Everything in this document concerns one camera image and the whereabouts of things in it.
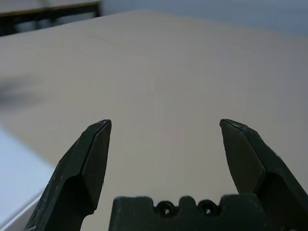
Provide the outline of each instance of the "table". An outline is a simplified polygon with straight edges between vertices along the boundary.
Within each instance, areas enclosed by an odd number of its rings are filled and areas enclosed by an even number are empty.
[[[0,38],[0,78],[28,79],[6,129],[50,163],[90,124],[113,122],[98,210],[112,201],[236,193],[219,127],[248,124],[308,192],[308,38],[152,11],[99,17]]]
[[[0,36],[18,32],[16,24],[35,22],[40,29],[39,21],[49,19],[56,25],[58,18],[81,13],[93,13],[101,16],[100,1],[89,0],[2,0],[0,2]]]

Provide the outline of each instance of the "wall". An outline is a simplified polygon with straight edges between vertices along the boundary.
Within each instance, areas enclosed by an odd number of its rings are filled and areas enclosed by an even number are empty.
[[[103,0],[103,14],[140,8],[308,34],[307,0]]]

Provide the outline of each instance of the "white table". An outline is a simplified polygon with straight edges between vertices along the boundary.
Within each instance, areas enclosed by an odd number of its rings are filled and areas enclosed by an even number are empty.
[[[308,192],[308,38],[150,11],[0,39],[1,77],[29,77],[32,104],[1,111],[6,128],[56,164],[91,123],[113,122],[98,210],[112,201],[236,193],[221,118],[256,129]]]
[[[42,6],[38,0],[1,0],[0,14],[35,11]]]

